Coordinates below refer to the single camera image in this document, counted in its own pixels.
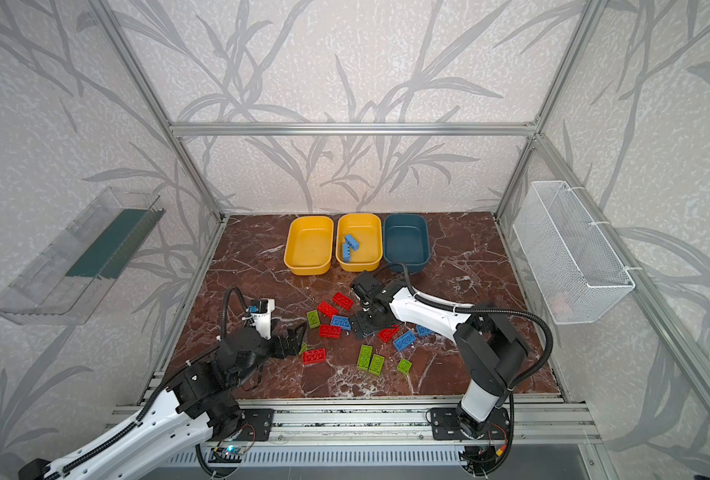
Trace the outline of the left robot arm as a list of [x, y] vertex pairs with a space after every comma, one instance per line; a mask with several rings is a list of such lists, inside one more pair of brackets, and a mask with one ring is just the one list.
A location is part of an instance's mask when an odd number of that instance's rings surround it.
[[306, 324], [273, 332], [271, 299], [225, 294], [217, 343], [164, 379], [133, 415], [83, 447], [55, 460], [35, 459], [21, 479], [139, 479], [170, 457], [246, 425], [233, 392], [270, 359], [299, 354]]

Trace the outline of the red lego brick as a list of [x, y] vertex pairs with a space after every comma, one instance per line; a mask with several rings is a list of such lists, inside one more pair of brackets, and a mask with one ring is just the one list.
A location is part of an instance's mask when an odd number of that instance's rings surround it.
[[339, 311], [334, 306], [325, 301], [319, 303], [319, 305], [317, 306], [317, 310], [319, 313], [329, 319], [333, 319], [339, 314]]
[[340, 339], [342, 328], [336, 325], [321, 325], [318, 329], [321, 338]]
[[323, 348], [306, 350], [302, 353], [302, 363], [304, 366], [316, 365], [327, 361], [327, 351]]
[[400, 332], [401, 327], [398, 325], [393, 325], [391, 327], [382, 329], [378, 333], [378, 338], [384, 342], [384, 343], [390, 343], [393, 341], [393, 339], [396, 337], [396, 335]]
[[337, 292], [333, 298], [333, 302], [344, 310], [351, 310], [354, 306], [354, 301], [343, 293]]

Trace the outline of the blue lego brick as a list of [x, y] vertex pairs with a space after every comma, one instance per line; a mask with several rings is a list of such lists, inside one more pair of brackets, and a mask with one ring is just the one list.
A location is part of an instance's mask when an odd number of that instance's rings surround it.
[[359, 249], [359, 242], [351, 234], [345, 236], [345, 243], [353, 250]]
[[342, 244], [342, 259], [345, 263], [349, 263], [351, 261], [351, 247], [348, 243], [343, 243]]
[[419, 338], [424, 338], [424, 337], [427, 337], [427, 336], [430, 336], [430, 335], [434, 335], [434, 334], [435, 334], [435, 332], [434, 332], [433, 330], [429, 329], [429, 328], [426, 328], [426, 327], [424, 327], [424, 326], [422, 326], [422, 325], [417, 325], [417, 326], [416, 326], [416, 335], [417, 335]]
[[351, 324], [349, 318], [348, 318], [348, 317], [345, 317], [345, 316], [334, 315], [334, 316], [331, 318], [330, 324], [331, 324], [332, 326], [339, 327], [339, 328], [341, 328], [342, 330], [345, 330], [345, 331], [351, 331], [351, 330], [352, 330], [352, 324]]
[[406, 333], [404, 333], [400, 337], [397, 337], [393, 341], [393, 345], [396, 350], [403, 351], [403, 350], [407, 349], [408, 347], [412, 346], [416, 340], [417, 340], [417, 337], [414, 335], [414, 333], [412, 331], [407, 331]]

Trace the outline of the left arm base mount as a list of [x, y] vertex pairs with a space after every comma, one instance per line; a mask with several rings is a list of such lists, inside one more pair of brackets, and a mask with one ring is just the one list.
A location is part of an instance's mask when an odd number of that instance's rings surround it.
[[213, 441], [266, 442], [269, 440], [275, 410], [239, 409], [213, 427]]

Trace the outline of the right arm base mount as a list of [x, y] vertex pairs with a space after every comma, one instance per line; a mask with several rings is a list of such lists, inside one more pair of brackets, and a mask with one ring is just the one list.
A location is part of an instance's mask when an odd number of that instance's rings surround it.
[[495, 408], [485, 422], [476, 422], [465, 414], [460, 416], [456, 407], [431, 408], [426, 419], [436, 441], [505, 442], [512, 426], [512, 416], [507, 408]]

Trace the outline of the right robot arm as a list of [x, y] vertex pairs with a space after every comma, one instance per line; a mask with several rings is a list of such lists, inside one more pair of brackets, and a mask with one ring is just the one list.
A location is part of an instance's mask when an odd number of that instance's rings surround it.
[[[405, 264], [403, 277], [385, 284], [374, 273], [360, 273], [350, 288], [361, 310], [357, 322], [375, 330], [400, 322], [422, 326], [456, 345], [471, 381], [458, 405], [462, 419], [479, 425], [504, 405], [516, 387], [548, 364], [554, 349], [549, 324], [529, 311], [452, 302], [416, 289]], [[531, 350], [511, 319], [519, 317], [536, 325], [544, 335], [543, 351], [534, 364], [524, 368]]]

